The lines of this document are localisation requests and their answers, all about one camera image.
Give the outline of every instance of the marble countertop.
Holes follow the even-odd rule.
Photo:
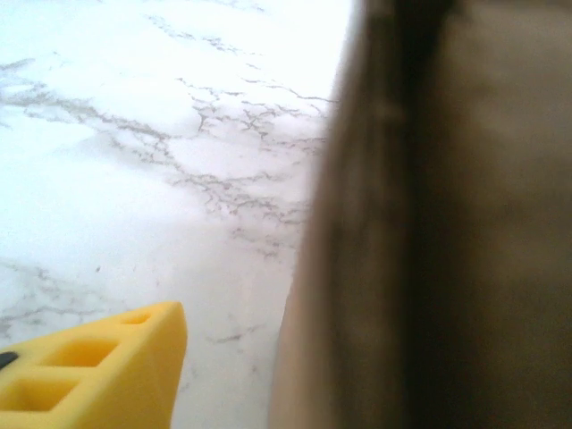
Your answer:
[[[262,429],[348,13],[2,2],[0,346],[176,299],[173,429]]]

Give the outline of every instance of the rectangular hole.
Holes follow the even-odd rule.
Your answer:
[[[118,341],[95,338],[71,341],[48,357],[42,365],[98,366],[118,344]]]
[[[19,380],[0,391],[0,411],[51,411],[77,384],[73,381]]]
[[[143,324],[148,320],[149,317],[151,317],[151,315],[134,315],[122,320],[122,324]]]

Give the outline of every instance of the yellow plastic object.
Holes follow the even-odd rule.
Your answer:
[[[168,429],[186,348],[164,302],[2,349],[0,429]]]

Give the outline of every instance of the blurry brown object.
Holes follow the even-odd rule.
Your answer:
[[[362,3],[269,427],[572,428],[572,2]]]

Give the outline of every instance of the brown fabric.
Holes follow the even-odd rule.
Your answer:
[[[572,427],[572,2],[408,1],[365,2],[269,426]]]

